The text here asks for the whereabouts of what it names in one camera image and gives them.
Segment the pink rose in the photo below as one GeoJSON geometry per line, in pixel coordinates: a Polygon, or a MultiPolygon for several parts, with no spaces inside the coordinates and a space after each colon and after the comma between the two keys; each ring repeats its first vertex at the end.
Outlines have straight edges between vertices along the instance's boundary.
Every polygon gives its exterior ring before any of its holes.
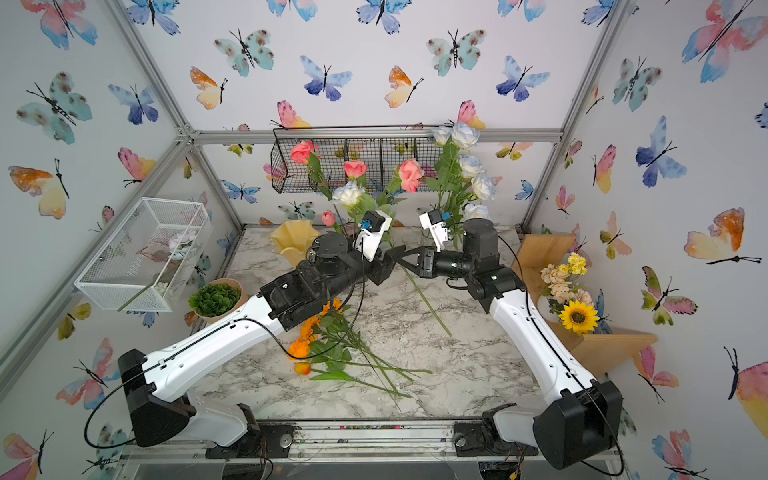
{"type": "Polygon", "coordinates": [[[400,164],[382,193],[376,198],[378,207],[395,205],[404,200],[404,193],[416,193],[424,177],[424,170],[417,160],[410,159],[400,164]]]}

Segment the small white rose stem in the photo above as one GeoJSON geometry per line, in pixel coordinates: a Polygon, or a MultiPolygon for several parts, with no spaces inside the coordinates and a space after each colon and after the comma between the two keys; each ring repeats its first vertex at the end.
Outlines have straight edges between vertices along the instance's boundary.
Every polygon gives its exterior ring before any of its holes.
{"type": "Polygon", "coordinates": [[[452,139],[456,145],[457,156],[460,153],[471,155],[470,149],[477,144],[480,137],[479,131],[462,122],[448,128],[452,129],[452,139]]]}

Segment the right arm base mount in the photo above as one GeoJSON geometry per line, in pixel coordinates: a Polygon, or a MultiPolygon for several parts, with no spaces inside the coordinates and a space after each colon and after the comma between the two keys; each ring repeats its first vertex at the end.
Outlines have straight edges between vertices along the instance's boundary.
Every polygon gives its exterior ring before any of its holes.
{"type": "Polygon", "coordinates": [[[494,415],[512,409],[521,413],[522,408],[516,403],[502,404],[486,410],[479,418],[459,420],[453,423],[452,442],[458,457],[489,457],[501,455],[536,456],[539,453],[535,445],[504,440],[494,422],[494,415]]]}

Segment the pink tulip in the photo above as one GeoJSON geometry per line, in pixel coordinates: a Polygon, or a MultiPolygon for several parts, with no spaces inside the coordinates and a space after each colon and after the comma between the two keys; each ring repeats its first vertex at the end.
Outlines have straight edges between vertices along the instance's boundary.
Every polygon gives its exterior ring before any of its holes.
{"type": "Polygon", "coordinates": [[[329,228],[333,228],[335,231],[339,231],[339,224],[336,214],[331,210],[327,210],[322,214],[322,223],[329,228]]]}

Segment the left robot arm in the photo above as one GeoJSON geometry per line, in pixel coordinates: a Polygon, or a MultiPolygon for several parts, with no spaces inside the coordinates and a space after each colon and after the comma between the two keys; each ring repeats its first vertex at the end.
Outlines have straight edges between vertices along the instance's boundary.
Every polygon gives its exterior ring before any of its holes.
{"type": "Polygon", "coordinates": [[[118,364],[136,444],[187,438],[230,446],[253,434],[257,425],[248,406],[206,402],[193,387],[232,358],[320,314],[347,288],[388,279],[405,249],[378,249],[366,257],[360,249],[373,240],[365,235],[352,243],[338,233],[323,234],[294,270],[212,326],[150,354],[123,354],[118,364]]]}

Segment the orange carnation flower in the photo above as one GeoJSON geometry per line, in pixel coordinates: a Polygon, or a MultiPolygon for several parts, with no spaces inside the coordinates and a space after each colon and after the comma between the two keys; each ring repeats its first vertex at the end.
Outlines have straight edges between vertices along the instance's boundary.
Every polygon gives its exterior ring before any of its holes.
{"type": "Polygon", "coordinates": [[[355,318],[349,320],[345,311],[347,307],[339,299],[329,302],[323,311],[314,317],[310,342],[311,371],[315,373],[312,380],[341,380],[369,386],[392,397],[409,398],[401,392],[391,380],[389,373],[397,373],[408,381],[413,381],[419,374],[432,374],[426,369],[405,369],[397,367],[374,354],[362,340],[359,333],[354,331],[355,318]],[[381,373],[384,381],[379,387],[351,376],[345,371],[347,366],[369,367],[375,374],[381,373]]]}

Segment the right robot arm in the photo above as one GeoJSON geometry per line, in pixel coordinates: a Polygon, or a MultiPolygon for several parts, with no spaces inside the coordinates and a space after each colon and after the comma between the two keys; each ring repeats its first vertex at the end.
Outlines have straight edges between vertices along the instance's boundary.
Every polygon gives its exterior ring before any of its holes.
{"type": "Polygon", "coordinates": [[[459,251],[398,246],[389,253],[421,278],[464,280],[470,296],[503,328],[546,405],[508,405],[486,412],[489,434],[495,441],[534,447],[552,467],[563,470],[619,446],[623,397],[613,382],[598,381],[554,334],[535,307],[522,272],[502,264],[503,242],[491,221],[472,219],[459,251]]]}

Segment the pink rose pair stem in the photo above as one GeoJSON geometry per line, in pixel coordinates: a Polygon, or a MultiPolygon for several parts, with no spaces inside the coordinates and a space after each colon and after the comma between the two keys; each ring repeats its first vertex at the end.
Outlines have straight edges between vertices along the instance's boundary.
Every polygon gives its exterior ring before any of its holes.
{"type": "MultiPolygon", "coordinates": [[[[291,160],[297,164],[306,165],[310,181],[316,185],[321,194],[332,200],[332,193],[336,188],[331,190],[329,180],[322,171],[320,157],[316,152],[313,142],[303,141],[297,144],[291,151],[291,160]]],[[[348,161],[344,163],[343,170],[347,182],[355,180],[364,188],[364,176],[367,173],[367,165],[365,163],[362,161],[348,161]]]]}

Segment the small white rosebud stem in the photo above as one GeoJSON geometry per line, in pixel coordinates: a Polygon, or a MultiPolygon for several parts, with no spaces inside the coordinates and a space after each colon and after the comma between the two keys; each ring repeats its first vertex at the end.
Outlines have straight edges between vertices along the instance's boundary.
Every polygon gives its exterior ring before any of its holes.
{"type": "MultiPolygon", "coordinates": [[[[376,200],[355,180],[349,181],[344,186],[336,188],[332,193],[332,200],[335,203],[341,204],[347,210],[349,217],[353,220],[355,225],[358,225],[362,221],[365,212],[369,210],[370,206],[373,206],[374,210],[377,209],[376,200]]],[[[419,287],[413,276],[408,271],[405,271],[405,273],[433,318],[439,323],[445,333],[449,337],[452,337],[452,332],[441,319],[431,302],[427,299],[426,294],[419,287]]]]}

